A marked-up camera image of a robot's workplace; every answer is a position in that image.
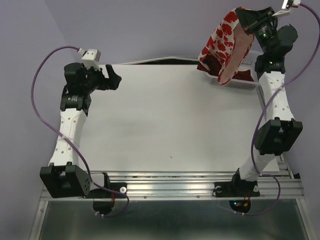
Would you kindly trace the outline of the white red poppy skirt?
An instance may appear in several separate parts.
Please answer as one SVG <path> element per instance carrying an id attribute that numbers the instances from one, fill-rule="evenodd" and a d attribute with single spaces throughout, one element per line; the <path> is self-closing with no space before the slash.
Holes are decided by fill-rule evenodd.
<path id="1" fill-rule="evenodd" d="M 214 56 L 221 64 L 217 74 L 218 83 L 226 86 L 250 52 L 254 39 L 254 34 L 243 30 L 236 10 L 233 9 L 210 35 L 198 56 L 199 64 L 210 71 L 209 56 Z"/>

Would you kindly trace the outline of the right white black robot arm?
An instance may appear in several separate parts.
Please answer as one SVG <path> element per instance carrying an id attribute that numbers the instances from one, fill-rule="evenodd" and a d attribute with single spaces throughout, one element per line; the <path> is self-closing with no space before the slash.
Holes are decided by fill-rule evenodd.
<path id="1" fill-rule="evenodd" d="M 235 10 L 239 23 L 247 34 L 253 34 L 263 54 L 256 59 L 254 70 L 263 92 L 265 108 L 254 131 L 250 157 L 237 169 L 230 182 L 231 192 L 242 195 L 253 190 L 265 167 L 275 157 L 288 152 L 303 130 L 289 107 L 285 89 L 285 56 L 293 48 L 298 32 L 292 25 L 278 28 L 278 18 L 271 7 Z"/>

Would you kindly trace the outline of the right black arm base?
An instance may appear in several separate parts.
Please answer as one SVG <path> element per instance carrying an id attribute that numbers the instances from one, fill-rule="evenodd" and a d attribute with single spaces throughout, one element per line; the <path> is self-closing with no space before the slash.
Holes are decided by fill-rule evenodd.
<path id="1" fill-rule="evenodd" d="M 259 197 L 260 191 L 257 181 L 220 181 L 214 183 L 212 195 L 217 198 L 230 198 L 229 205 L 234 212 L 247 214 L 251 209 L 251 198 Z"/>

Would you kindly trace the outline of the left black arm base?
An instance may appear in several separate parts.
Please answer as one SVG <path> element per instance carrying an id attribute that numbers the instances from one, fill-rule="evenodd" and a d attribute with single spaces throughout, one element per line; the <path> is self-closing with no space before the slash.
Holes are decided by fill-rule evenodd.
<path id="1" fill-rule="evenodd" d="M 101 218 L 111 218 L 120 216 L 129 206 L 126 182 L 111 182 L 110 176 L 106 172 L 92 175 L 93 182 L 86 196 L 93 199 L 92 210 L 96 216 Z M 116 207 L 116 200 L 124 199 L 122 207 Z"/>

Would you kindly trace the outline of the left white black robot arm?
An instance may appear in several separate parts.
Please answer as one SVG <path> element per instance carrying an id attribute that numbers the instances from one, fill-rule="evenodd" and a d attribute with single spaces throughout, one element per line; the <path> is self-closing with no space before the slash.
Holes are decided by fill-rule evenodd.
<path id="1" fill-rule="evenodd" d="M 84 197 L 91 188 L 90 174 L 79 166 L 81 135 L 95 90 L 115 91 L 122 78 L 110 64 L 99 70 L 74 62 L 64 67 L 66 84 L 60 102 L 60 127 L 54 153 L 40 178 L 52 198 Z"/>

